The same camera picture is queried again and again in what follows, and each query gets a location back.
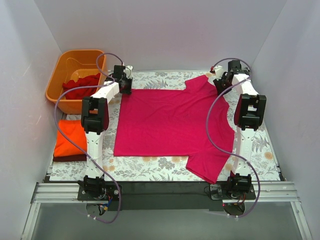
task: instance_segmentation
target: floral tablecloth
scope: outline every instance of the floral tablecloth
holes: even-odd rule
[[[206,74],[206,72],[134,72],[132,88],[134,89],[177,89],[183,90],[185,81]],[[235,89],[224,95],[229,103],[227,119],[233,130],[233,115],[239,95]],[[113,155],[121,94],[117,94],[109,103],[109,128],[103,140],[103,168],[117,181],[202,181],[186,170],[187,156],[159,157],[115,157]],[[80,115],[68,115],[68,120],[80,119]],[[237,138],[234,139],[234,151]],[[226,181],[233,157],[230,157],[221,171],[218,181]],[[270,140],[263,124],[253,140],[251,163],[261,181],[279,181],[279,173],[272,152]],[[50,176],[51,181],[77,181],[85,176],[86,162],[54,162]]]

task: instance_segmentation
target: floor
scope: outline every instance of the floor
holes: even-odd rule
[[[205,74],[206,72],[134,72],[132,88],[134,89],[176,89],[183,90],[185,81]],[[224,95],[229,103],[227,119],[233,124],[233,115],[239,95],[232,90]],[[186,170],[187,156],[159,157],[114,157],[113,148],[117,132],[121,94],[109,103],[109,128],[103,141],[103,168],[117,181],[201,181],[202,179]],[[80,115],[68,115],[67,119],[80,119]],[[234,140],[234,151],[237,139]],[[233,158],[230,157],[221,171],[218,181],[226,181]],[[278,161],[273,151],[267,128],[263,123],[254,137],[251,163],[261,181],[280,181]],[[49,167],[51,181],[77,181],[85,175],[84,161],[54,162]]]

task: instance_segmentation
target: gray wall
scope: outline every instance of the gray wall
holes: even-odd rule
[[[253,64],[265,122],[284,176],[294,181],[320,239],[320,2],[287,1]]]
[[[0,239],[17,240],[56,129],[45,90],[61,54],[33,0],[0,0]]]
[[[207,70],[225,57],[252,64],[286,0],[35,2],[62,52],[98,48],[135,70]]]

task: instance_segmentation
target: metal frame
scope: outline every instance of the metal frame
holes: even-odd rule
[[[295,185],[291,181],[263,181],[260,184],[261,192],[259,202],[290,202],[302,239],[311,240],[312,236],[307,225],[300,198]],[[255,191],[258,184],[253,183]],[[78,201],[79,185],[77,183],[38,183],[35,187],[29,215],[21,239],[29,240],[32,237],[40,205],[46,203],[97,203],[97,201]]]

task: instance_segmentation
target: dark red garment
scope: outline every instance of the dark red garment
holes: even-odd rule
[[[115,156],[189,156],[186,168],[215,183],[229,155],[217,150],[206,134],[216,88],[205,75],[185,82],[184,90],[133,89],[122,95]],[[227,121],[229,105],[222,97],[210,117],[209,132],[226,151],[235,132]]]
[[[84,78],[79,78],[78,81],[70,80],[67,83],[63,83],[62,87],[64,91],[67,91],[69,89],[73,89],[76,87],[83,87],[83,86],[96,86],[99,83],[100,73],[97,75],[90,75],[86,76]],[[97,91],[96,87],[92,88],[83,88],[83,89],[77,89],[71,92],[68,92],[65,95],[65,99],[67,100],[81,100],[84,97],[91,96]]]

